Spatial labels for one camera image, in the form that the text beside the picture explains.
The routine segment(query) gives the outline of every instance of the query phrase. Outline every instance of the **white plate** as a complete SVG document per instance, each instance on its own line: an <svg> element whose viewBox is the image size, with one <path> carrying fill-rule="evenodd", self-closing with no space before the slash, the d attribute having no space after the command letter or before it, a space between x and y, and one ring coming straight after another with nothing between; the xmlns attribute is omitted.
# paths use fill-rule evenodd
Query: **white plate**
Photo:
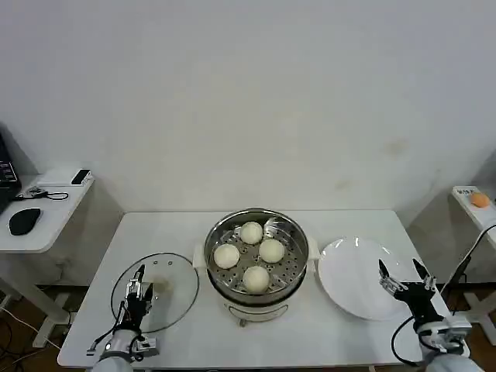
<svg viewBox="0 0 496 372"><path fill-rule="evenodd" d="M338 239L322 252L319 276L331 299L353 315L371 320L391 319L407 309L379 284L379 259L400 281L415 278L413 263L400 262L390 250L360 237Z"/></svg>

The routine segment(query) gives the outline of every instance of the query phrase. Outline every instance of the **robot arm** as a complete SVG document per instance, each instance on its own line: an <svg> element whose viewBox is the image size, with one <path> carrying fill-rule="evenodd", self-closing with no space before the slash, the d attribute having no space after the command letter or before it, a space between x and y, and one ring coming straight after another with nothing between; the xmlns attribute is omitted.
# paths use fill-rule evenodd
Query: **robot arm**
<svg viewBox="0 0 496 372"><path fill-rule="evenodd" d="M140 328L143 317L151 308L153 297L153 284L143 291L144 273L145 265L141 265L126 285L125 301L121 301L114 327L98 337L88 349L87 355L95 355L96 346L112 332L112 338L105 344L92 372L131 372L132 362L141 361L146 354L157 354L157 340L144 337Z"/></svg>
<svg viewBox="0 0 496 372"><path fill-rule="evenodd" d="M398 281L389 275L388 269L379 260L379 282L390 295L403 301L412 312L415 320L413 329L418 335L424 365L427 365L426 371L482 371L475 362L468 359L468 349L465 348L464 340L472 325L463 316L442 317L437 313L431 302L436 293L436 278L417 260L414 259L413 263L422 281Z"/></svg>

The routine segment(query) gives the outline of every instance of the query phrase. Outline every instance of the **computer mouse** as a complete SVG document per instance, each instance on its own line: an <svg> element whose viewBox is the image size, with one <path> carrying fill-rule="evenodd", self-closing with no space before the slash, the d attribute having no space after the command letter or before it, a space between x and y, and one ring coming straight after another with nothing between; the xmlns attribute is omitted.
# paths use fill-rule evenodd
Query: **computer mouse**
<svg viewBox="0 0 496 372"><path fill-rule="evenodd" d="M29 233L38 221L41 215L41 209L30 208L14 214L9 221L10 233L15 236Z"/></svg>

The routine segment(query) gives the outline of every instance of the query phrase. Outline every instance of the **orange ball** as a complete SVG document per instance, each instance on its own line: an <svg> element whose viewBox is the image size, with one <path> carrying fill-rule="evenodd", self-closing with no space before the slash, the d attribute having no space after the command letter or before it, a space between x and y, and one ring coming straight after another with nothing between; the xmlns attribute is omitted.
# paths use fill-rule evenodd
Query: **orange ball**
<svg viewBox="0 0 496 372"><path fill-rule="evenodd" d="M491 201L486 194L483 194L481 192L474 192L470 196L470 202L476 207L484 208L487 207Z"/></svg>

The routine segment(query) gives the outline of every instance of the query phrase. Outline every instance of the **steamed bun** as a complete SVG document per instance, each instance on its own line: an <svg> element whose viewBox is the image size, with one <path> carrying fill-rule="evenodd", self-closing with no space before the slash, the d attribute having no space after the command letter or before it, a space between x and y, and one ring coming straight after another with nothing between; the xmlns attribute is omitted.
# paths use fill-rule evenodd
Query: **steamed bun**
<svg viewBox="0 0 496 372"><path fill-rule="evenodd" d="M243 284L248 292L261 293L269 286L269 273L263 267L248 267L243 275Z"/></svg>
<svg viewBox="0 0 496 372"><path fill-rule="evenodd" d="M286 253L286 249L281 244L280 241L276 239L267 239L260 244L260 248L258 250L258 254L262 257L262 260L268 262L269 264L275 264L282 260L284 254Z"/></svg>
<svg viewBox="0 0 496 372"><path fill-rule="evenodd" d="M214 261L221 269L230 269L239 261L239 251L232 244L222 244L215 249Z"/></svg>
<svg viewBox="0 0 496 372"><path fill-rule="evenodd" d="M247 222L241 226L241 231L239 236L241 240L246 244L256 244L262 240L262 235L264 230L262 226L256 222Z"/></svg>

